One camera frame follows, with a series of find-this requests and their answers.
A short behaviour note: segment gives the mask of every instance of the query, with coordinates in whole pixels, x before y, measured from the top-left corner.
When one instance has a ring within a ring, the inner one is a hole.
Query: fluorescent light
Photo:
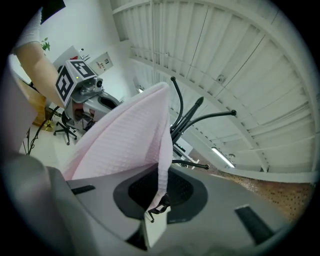
[[[212,147],[211,149],[214,153],[221,157],[222,160],[225,161],[230,167],[235,168],[234,164],[228,158],[226,158],[218,149],[216,149],[215,147]]]

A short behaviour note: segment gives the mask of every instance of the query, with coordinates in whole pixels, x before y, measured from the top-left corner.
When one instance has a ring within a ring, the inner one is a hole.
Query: gray plastic panel
[[[60,171],[50,170],[49,174],[56,204],[70,233],[77,256],[146,255],[145,251],[123,241],[117,234],[105,228],[100,219],[96,219],[90,214],[87,211],[88,206],[84,207],[83,205],[83,202],[88,203],[88,201],[84,199],[79,200],[77,196],[72,193]],[[86,181],[70,181],[72,187],[77,187],[84,182]],[[100,197],[100,199],[102,199],[102,202],[106,202],[104,197]],[[91,197],[91,200],[97,203],[94,197]],[[117,219],[116,216],[107,213],[103,216],[103,218],[109,219],[110,221],[114,220],[113,217]]]
[[[288,224],[273,205],[233,181],[189,168],[175,169],[200,180],[208,190],[208,202],[192,220],[168,224],[151,249],[155,254],[164,249],[166,255],[232,254],[238,249],[252,248],[254,241],[235,213],[235,208],[247,204],[274,232]]]
[[[25,155],[7,159],[2,167],[8,196],[28,227],[58,254],[73,255],[71,237],[58,211],[49,172],[40,161]]]
[[[84,103],[85,101],[102,93],[101,91],[98,91],[98,92],[92,92],[90,95],[81,95],[80,91],[81,91],[81,88],[75,89],[71,95],[71,98],[75,103]]]
[[[127,240],[139,228],[140,221],[126,217],[114,201],[114,190],[122,181],[148,169],[152,164],[106,176],[69,180],[71,189],[93,185],[95,189],[77,194],[87,212],[104,227],[123,240]]]

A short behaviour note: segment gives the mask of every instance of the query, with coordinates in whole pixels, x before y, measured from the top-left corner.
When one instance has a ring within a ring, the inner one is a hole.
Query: poster on wall
[[[100,76],[103,72],[107,71],[112,66],[113,64],[107,52],[100,55],[89,64],[89,67],[93,69],[97,76]]]

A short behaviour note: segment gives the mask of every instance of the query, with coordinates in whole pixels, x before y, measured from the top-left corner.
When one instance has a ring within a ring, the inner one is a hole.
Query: black metal rod
[[[220,113],[212,113],[212,114],[206,114],[203,116],[200,116],[194,120],[192,120],[191,122],[189,122],[182,130],[181,132],[178,133],[178,135],[176,137],[178,137],[178,139],[182,136],[182,134],[192,125],[194,125],[195,123],[203,120],[203,119],[208,119],[208,118],[215,118],[215,117],[224,117],[224,116],[235,116],[237,114],[237,111],[235,110],[231,110],[231,111],[226,111],[226,112],[220,112]]]
[[[189,161],[183,161],[183,160],[172,160],[173,164],[183,164],[183,165],[188,165],[188,166],[194,166],[194,167],[198,167],[198,168],[203,168],[208,170],[210,168],[209,165],[203,165],[203,164],[199,164],[199,163],[195,163],[195,162],[189,162]]]
[[[170,128],[170,132],[172,132],[176,128],[177,124],[179,123],[179,121],[182,117],[183,111],[184,111],[184,100],[182,99],[182,95],[181,95],[180,89],[177,85],[176,78],[174,76],[172,76],[171,81],[173,82],[174,88],[175,88],[176,93],[178,94],[178,97],[179,97],[180,111],[179,111],[178,117],[176,118],[176,120],[174,121],[173,125]]]
[[[187,125],[190,119],[194,116],[195,112],[203,102],[204,102],[204,97],[200,97],[192,106],[192,108],[188,111],[188,113],[184,115],[183,119],[178,123],[176,128],[171,132],[171,138],[172,138],[173,144],[175,144],[180,137],[179,136],[178,138],[176,138],[176,136],[178,136],[182,131],[182,129],[184,129],[184,127]]]

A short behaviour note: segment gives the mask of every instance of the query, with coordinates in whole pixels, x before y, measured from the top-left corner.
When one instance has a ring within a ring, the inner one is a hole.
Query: pink towel
[[[148,209],[155,208],[167,191],[173,159],[169,90],[167,83],[158,83],[100,119],[76,144],[64,178],[92,178],[158,163],[158,191]]]

